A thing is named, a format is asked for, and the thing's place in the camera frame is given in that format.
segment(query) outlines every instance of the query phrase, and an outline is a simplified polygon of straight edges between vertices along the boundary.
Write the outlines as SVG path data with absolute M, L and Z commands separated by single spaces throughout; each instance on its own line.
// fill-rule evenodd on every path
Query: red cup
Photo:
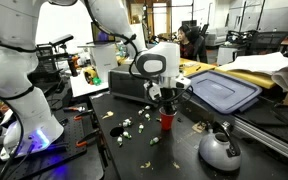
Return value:
M 176 112 L 174 114 L 166 114 L 163 107 L 160 108 L 162 130 L 170 130 Z

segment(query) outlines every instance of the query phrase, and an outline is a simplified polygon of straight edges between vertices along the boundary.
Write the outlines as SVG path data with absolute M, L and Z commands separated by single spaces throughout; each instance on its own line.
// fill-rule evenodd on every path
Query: black table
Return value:
M 237 139 L 242 151 L 241 168 L 236 174 L 223 174 L 199 158 L 198 144 L 206 132 L 199 134 L 192 130 L 195 120 L 193 122 L 178 112 L 172 130 L 165 132 L 155 120 L 159 117 L 158 109 L 147 111 L 151 115 L 151 121 L 148 121 L 138 116 L 144 104 L 112 95 L 91 101 L 120 179 L 288 179 L 287 164 L 267 155 L 261 144 L 248 144 Z M 102 119 L 108 111 L 114 115 Z M 134 124 L 125 130 L 132 139 L 123 138 L 123 146 L 119 147 L 117 138 L 110 136 L 110 131 L 129 117 Z M 145 126 L 141 134 L 138 133 L 139 123 Z M 160 136 L 161 141 L 150 146 L 150 140 L 156 136 Z M 141 168 L 148 162 L 151 164 L 148 168 Z

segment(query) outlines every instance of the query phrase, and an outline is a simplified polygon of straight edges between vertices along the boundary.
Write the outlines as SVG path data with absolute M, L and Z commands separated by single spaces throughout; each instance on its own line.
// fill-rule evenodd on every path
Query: black tabletop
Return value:
M 87 107 L 86 104 L 78 104 L 77 106 Z M 79 112 L 64 113 L 63 110 L 58 110 L 54 112 L 54 115 L 58 120 L 62 120 L 64 118 L 71 119 L 70 117 L 73 117 L 78 113 Z M 92 132 L 93 128 L 90 118 L 86 116 L 82 121 L 84 134 Z M 56 166 L 48 171 L 41 172 L 32 179 L 101 179 L 103 176 L 104 171 L 100 154 L 97 148 L 96 139 L 93 138 L 89 142 L 85 154 L 82 154 L 81 156 Z
M 237 139 L 242 151 L 241 167 L 235 174 L 223 174 L 198 156 L 199 142 L 207 132 L 195 132 L 192 126 L 196 122 L 180 112 L 174 118 L 172 130 L 162 131 L 156 121 L 158 109 L 146 112 L 151 116 L 148 121 L 138 115 L 144 104 L 112 95 L 91 101 L 120 179 L 288 179 L 288 166 L 263 152 L 259 148 L 261 144 Z M 108 111 L 114 115 L 102 119 Z M 110 131 L 130 117 L 133 125 L 125 130 L 132 139 L 123 138 L 123 146 L 119 147 Z M 138 132 L 139 123 L 145 126 L 142 133 Z M 161 140 L 151 146 L 149 142 L 154 137 L 161 137 Z

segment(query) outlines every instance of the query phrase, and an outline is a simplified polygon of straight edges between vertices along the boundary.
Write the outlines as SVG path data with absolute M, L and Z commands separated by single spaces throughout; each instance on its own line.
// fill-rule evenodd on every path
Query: blue light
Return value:
M 50 141 L 46 138 L 45 134 L 41 130 L 37 130 L 36 133 L 39 136 L 39 139 L 41 139 L 42 146 L 48 146 Z

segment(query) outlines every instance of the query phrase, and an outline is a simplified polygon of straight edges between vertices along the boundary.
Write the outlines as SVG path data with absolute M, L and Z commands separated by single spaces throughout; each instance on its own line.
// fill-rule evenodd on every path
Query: chair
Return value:
M 208 26 L 209 26 L 209 24 L 204 24 L 204 26 L 200 32 L 200 35 L 203 36 L 204 38 L 205 38 L 206 31 L 208 29 Z
M 233 61 L 241 55 L 264 55 L 278 52 L 282 41 L 288 36 L 288 32 L 257 32 L 254 34 L 251 42 L 247 42 L 245 50 L 233 52 Z
M 189 39 L 190 39 L 190 42 L 194 44 L 194 53 L 193 53 L 194 57 L 198 56 L 200 59 L 200 62 L 208 63 L 207 55 L 206 55 L 205 39 L 201 35 L 199 26 L 191 28 Z
M 28 75 L 31 83 L 40 88 L 45 97 L 53 93 L 61 93 L 65 87 L 60 76 L 62 69 L 57 69 L 55 65 L 55 55 L 53 55 L 52 46 L 48 44 L 37 45 L 38 66 Z

